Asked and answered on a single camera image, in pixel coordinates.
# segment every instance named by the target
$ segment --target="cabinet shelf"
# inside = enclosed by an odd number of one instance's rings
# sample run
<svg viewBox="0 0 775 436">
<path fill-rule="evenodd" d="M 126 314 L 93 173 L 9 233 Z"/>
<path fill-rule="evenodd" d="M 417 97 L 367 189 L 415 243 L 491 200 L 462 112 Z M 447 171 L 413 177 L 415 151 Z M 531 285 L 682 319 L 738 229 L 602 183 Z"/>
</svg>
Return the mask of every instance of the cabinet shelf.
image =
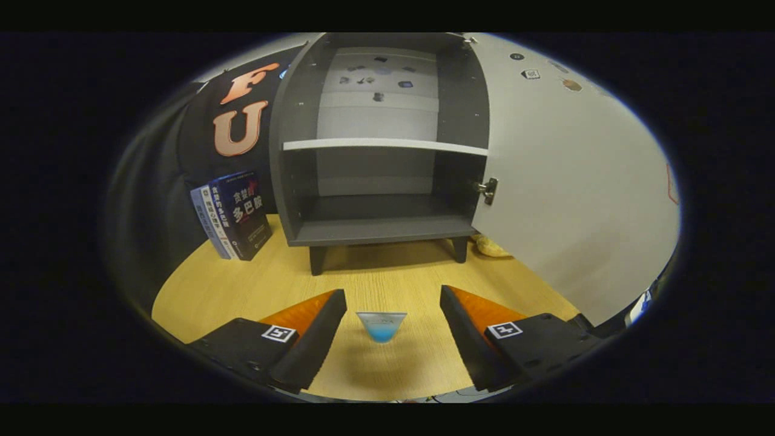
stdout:
<svg viewBox="0 0 775 436">
<path fill-rule="evenodd" d="M 402 147 L 421 148 L 426 150 L 452 151 L 456 153 L 477 154 L 487 156 L 486 148 L 471 147 L 460 144 L 448 144 L 427 140 L 406 140 L 394 138 L 331 138 L 314 140 L 295 140 L 283 143 L 283 150 L 306 150 L 328 147 Z"/>
<path fill-rule="evenodd" d="M 464 237 L 470 216 L 431 195 L 328 196 L 311 199 L 291 246 L 330 246 Z"/>
</svg>

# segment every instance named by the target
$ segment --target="door hinge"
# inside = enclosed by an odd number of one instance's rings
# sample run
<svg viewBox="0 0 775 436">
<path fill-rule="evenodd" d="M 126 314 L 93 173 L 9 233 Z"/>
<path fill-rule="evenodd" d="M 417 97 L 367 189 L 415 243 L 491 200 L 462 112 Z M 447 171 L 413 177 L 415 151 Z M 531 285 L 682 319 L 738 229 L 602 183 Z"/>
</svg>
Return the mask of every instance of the door hinge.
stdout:
<svg viewBox="0 0 775 436">
<path fill-rule="evenodd" d="M 488 206 L 492 205 L 492 201 L 495 199 L 495 189 L 497 187 L 498 180 L 495 177 L 490 177 L 490 181 L 485 184 L 476 183 L 474 186 L 477 192 L 484 194 L 484 204 Z"/>
</svg>

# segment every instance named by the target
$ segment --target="plush toy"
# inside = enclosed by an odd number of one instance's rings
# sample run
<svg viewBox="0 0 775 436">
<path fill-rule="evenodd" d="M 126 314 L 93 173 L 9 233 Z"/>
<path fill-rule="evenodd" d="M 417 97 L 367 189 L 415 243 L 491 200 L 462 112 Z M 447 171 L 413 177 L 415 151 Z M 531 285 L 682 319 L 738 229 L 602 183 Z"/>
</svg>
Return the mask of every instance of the plush toy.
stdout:
<svg viewBox="0 0 775 436">
<path fill-rule="evenodd" d="M 498 244 L 492 241 L 492 239 L 484 236 L 483 234 L 475 234 L 471 237 L 474 242 L 477 243 L 477 249 L 480 253 L 491 258 L 510 258 L 511 255 L 501 248 Z"/>
</svg>

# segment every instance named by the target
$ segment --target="book spine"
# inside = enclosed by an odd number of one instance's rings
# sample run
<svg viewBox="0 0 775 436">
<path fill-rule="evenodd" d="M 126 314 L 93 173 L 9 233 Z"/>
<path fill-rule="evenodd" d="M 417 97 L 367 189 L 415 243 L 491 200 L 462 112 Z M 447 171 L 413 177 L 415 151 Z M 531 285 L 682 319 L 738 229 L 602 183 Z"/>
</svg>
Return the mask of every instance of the book spine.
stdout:
<svg viewBox="0 0 775 436">
<path fill-rule="evenodd" d="M 218 182 L 213 182 L 210 183 L 210 191 L 213 195 L 220 195 L 222 190 L 220 189 Z M 239 245 L 239 238 L 237 238 L 236 231 L 234 230 L 236 222 L 230 219 L 228 211 L 225 211 L 222 215 L 218 215 L 218 219 L 222 225 L 223 231 L 226 233 L 229 243 L 231 243 L 229 248 L 234 252 L 235 258 L 243 261 L 249 260 Z"/>
<path fill-rule="evenodd" d="M 229 256 L 229 252 L 226 251 L 223 244 L 221 244 L 221 240 L 218 238 L 218 235 L 215 234 L 215 228 L 208 218 L 205 201 L 202 199 L 202 189 L 194 189 L 191 191 L 191 201 L 194 202 L 194 209 L 196 209 L 199 222 L 201 223 L 202 228 L 205 229 L 207 238 L 209 238 L 212 246 L 215 247 L 215 250 L 218 252 L 218 256 L 220 256 L 221 259 L 230 259 L 231 256 Z"/>
<path fill-rule="evenodd" d="M 218 235 L 218 239 L 221 240 L 221 244 L 229 253 L 229 256 L 232 259 L 238 259 L 239 256 L 237 256 L 237 253 L 234 251 L 234 248 L 230 244 L 229 237 L 226 236 L 226 232 L 223 231 L 223 226 L 221 225 L 221 219 L 218 217 L 218 212 L 215 210 L 215 205 L 212 204 L 212 195 L 210 193 L 209 185 L 203 186 L 201 188 L 201 196 L 202 196 L 202 200 L 205 202 L 205 206 L 210 216 L 210 220 L 212 221 L 212 225 L 213 227 L 215 227 L 215 234 Z"/>
</svg>

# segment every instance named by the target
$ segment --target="orange letter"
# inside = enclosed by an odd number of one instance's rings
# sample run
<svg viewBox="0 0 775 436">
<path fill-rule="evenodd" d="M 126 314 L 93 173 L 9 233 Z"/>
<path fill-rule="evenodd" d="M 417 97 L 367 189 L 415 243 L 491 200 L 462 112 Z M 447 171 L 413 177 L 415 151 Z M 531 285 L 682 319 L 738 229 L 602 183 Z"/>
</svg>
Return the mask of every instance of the orange letter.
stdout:
<svg viewBox="0 0 775 436">
<path fill-rule="evenodd" d="M 248 95 L 248 93 L 250 93 L 250 88 L 248 88 L 248 85 L 258 85 L 258 82 L 262 81 L 267 76 L 265 71 L 272 71 L 278 67 L 280 67 L 280 64 L 275 62 L 274 64 L 261 67 L 257 70 L 251 71 L 250 73 L 243 74 L 238 78 L 235 78 L 232 80 L 233 85 L 231 90 L 229 90 L 229 94 L 223 100 L 221 100 L 221 104 L 225 105 L 232 100 L 236 100 L 239 97 Z"/>
<path fill-rule="evenodd" d="M 253 148 L 258 142 L 259 128 L 261 127 L 261 109 L 267 107 L 266 100 L 245 106 L 243 113 L 245 120 L 245 137 L 240 142 L 232 141 L 232 118 L 237 114 L 236 110 L 217 116 L 212 123 L 215 124 L 215 150 L 222 156 L 236 156 L 244 154 Z"/>
</svg>

